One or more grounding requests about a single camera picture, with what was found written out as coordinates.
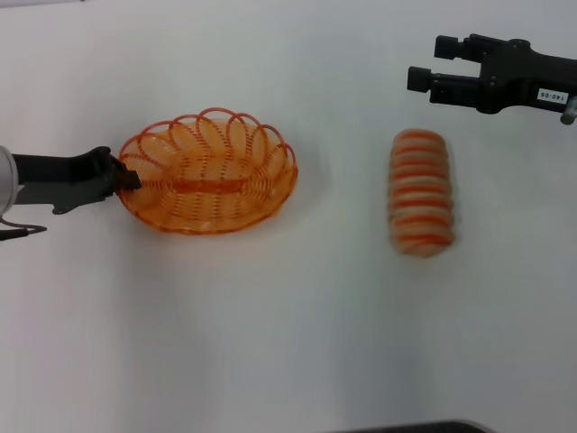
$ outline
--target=metal robot arm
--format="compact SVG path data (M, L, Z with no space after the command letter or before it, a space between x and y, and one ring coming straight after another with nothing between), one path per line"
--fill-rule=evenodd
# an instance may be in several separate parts
M564 124L572 124L577 116L577 60L539 54L528 41L477 34L462 42L438 36L435 57L475 61L481 64L481 74L460 77L409 68L408 89L430 91L432 103L470 106L487 115L508 106L532 106L563 113Z
M0 231L0 241L44 231L44 227L6 223L13 205L50 204L52 213L70 210L111 197L118 189L139 189L136 171L110 154L107 147L73 158L11 154L0 146L0 223L14 230Z

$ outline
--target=white table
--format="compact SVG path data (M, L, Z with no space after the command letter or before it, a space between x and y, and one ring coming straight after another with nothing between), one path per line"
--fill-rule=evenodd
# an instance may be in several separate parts
M10 219L0 245L0 431L310 433L473 419L577 422L577 129L405 90L435 36L521 37L577 58L568 0L94 0L0 10L0 143L118 152L209 106L276 125L300 177L236 235L161 235L119 200ZM384 178L406 127L451 144L458 243L387 240Z

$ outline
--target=orange wicker basket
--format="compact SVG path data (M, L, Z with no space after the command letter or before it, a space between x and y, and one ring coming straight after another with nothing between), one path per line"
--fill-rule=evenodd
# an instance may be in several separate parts
M223 108L152 124L119 159L142 183L118 191L126 208L183 235L230 233L276 215L298 175L295 153L275 128Z

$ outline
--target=oval basket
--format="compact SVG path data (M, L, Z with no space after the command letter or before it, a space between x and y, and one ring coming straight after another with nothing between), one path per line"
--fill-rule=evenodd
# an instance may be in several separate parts
M298 176L295 153L275 128L223 108L152 124L119 160L142 183L118 191L126 208L183 235L235 232L276 215Z

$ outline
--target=black object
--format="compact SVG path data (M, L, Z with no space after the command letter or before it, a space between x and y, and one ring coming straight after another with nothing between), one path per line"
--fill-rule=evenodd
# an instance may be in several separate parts
M9 223L1 216L0 216L0 224L3 224L4 226L8 227L14 227L14 230L0 230L0 241L18 239L19 237L26 237L27 235L34 235L36 233L45 232L47 230L47 228L43 226Z
M54 215L104 201L118 189L139 189L136 171L110 154L107 147L73 158L13 155L18 169L16 205L50 204Z
M446 421L413 426L373 428L357 430L349 433L488 433L486 430L474 427L461 421Z
M528 41L501 41L477 34L462 42L438 36L435 57L478 62L481 74L460 77L409 68L408 90L430 90L432 103L470 106L488 115L508 106L532 106L564 113L564 124L577 116L577 105L570 104L577 97L577 60L539 54Z

